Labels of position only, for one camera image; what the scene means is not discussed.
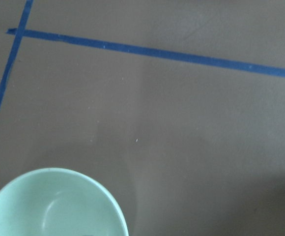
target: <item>gray surface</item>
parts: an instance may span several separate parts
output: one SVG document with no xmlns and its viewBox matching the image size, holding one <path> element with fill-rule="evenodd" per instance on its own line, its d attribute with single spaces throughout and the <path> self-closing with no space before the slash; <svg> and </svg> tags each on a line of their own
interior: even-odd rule
<svg viewBox="0 0 285 236">
<path fill-rule="evenodd" d="M 193 37 L 206 40 L 179 43 L 205 17 Z M 28 28 L 285 66 L 285 34 L 266 24 L 285 29 L 285 2 L 37 1 Z M 130 235 L 285 235 L 285 79 L 24 38 L 0 111 L 0 188 L 42 167 L 105 185 Z"/>
</svg>

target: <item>blue tape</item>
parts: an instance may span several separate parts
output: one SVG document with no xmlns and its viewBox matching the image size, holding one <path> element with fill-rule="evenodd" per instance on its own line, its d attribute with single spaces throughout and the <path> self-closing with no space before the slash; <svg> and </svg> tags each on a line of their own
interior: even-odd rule
<svg viewBox="0 0 285 236">
<path fill-rule="evenodd" d="M 6 33 L 15 34 L 16 30 L 17 29 L 9 29 Z M 273 66 L 204 57 L 193 54 L 178 53 L 178 52 L 165 51 L 160 49 L 146 48 L 146 47 L 113 43 L 113 42 L 80 38 L 80 37 L 72 37 L 62 34 L 47 33 L 35 30 L 28 30 L 28 29 L 25 30 L 24 36 L 30 38 L 45 39 L 50 41 L 66 42 L 70 44 L 76 44 L 92 48 L 100 48 L 100 49 L 113 50 L 124 53 L 132 53 L 132 54 L 138 54 L 138 55 L 144 55 L 156 58 L 185 61 L 190 63 L 222 67 L 233 70 L 241 70 L 258 74 L 285 77 L 285 68 L 279 68 Z"/>
<path fill-rule="evenodd" d="M 26 24 L 27 24 L 27 20 L 29 18 L 32 3 L 33 3 L 33 0 L 27 0 L 26 1 L 25 7 L 24 7 L 24 10 L 23 10 L 23 13 L 21 15 L 21 19 L 20 19 L 20 22 L 18 25 L 18 29 L 14 31 L 14 34 L 16 36 L 14 38 L 14 42 L 13 42 L 13 45 L 12 45 L 10 53 L 9 53 L 9 57 L 8 57 L 8 61 L 7 61 L 4 73 L 3 73 L 3 77 L 0 81 L 0 106 L 1 106 L 1 102 L 3 100 L 4 93 L 6 90 L 6 85 L 8 82 L 8 76 L 9 76 L 9 73 L 12 69 L 15 58 L 17 56 L 17 52 L 18 52 L 18 49 L 19 49 L 19 46 L 21 43 L 21 39 L 23 37 L 24 31 L 26 28 Z"/>
</svg>

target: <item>bowl rim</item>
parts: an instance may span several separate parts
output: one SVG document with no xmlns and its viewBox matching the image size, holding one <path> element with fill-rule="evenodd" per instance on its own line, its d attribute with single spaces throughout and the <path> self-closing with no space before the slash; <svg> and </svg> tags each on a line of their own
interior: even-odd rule
<svg viewBox="0 0 285 236">
<path fill-rule="evenodd" d="M 94 184 L 97 188 L 99 188 L 110 200 L 110 202 L 112 203 L 112 205 L 115 207 L 117 214 L 120 217 L 125 235 L 128 236 L 128 229 L 127 229 L 127 225 L 126 225 L 126 221 L 125 221 L 125 217 L 124 214 L 120 208 L 120 206 L 118 205 L 116 199 L 113 197 L 113 195 L 102 185 L 100 184 L 98 181 L 94 180 L 93 178 L 86 176 L 80 172 L 77 171 L 73 171 L 70 169 L 66 169 L 66 168 L 58 168 L 58 167 L 51 167 L 51 168 L 42 168 L 42 169 L 37 169 L 37 170 L 33 170 L 33 171 L 29 171 L 26 172 L 16 178 L 14 178 L 13 180 L 11 180 L 9 183 L 7 183 L 1 190 L 0 190 L 0 194 L 9 186 L 11 186 L 13 183 L 16 183 L 18 181 L 21 181 L 22 179 L 25 179 L 27 177 L 33 176 L 33 175 L 37 175 L 37 174 L 41 174 L 41 173 L 47 173 L 47 172 L 60 172 L 60 173 L 65 173 L 65 174 L 69 174 L 69 175 L 74 175 L 80 178 L 85 179 L 86 181 L 90 182 L 91 184 Z"/>
</svg>

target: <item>light green bowl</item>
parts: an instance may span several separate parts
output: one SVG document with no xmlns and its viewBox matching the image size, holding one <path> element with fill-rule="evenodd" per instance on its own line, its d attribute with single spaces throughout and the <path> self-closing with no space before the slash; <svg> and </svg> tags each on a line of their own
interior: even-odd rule
<svg viewBox="0 0 285 236">
<path fill-rule="evenodd" d="M 128 236 L 116 200 L 78 172 L 28 172 L 0 191 L 0 236 Z"/>
</svg>

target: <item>mint green bowl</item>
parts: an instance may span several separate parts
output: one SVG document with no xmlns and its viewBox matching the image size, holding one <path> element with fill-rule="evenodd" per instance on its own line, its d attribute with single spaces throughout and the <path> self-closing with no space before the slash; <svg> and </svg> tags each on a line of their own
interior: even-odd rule
<svg viewBox="0 0 285 236">
<path fill-rule="evenodd" d="M 28 172 L 0 191 L 0 236 L 128 236 L 116 200 L 78 172 Z"/>
</svg>

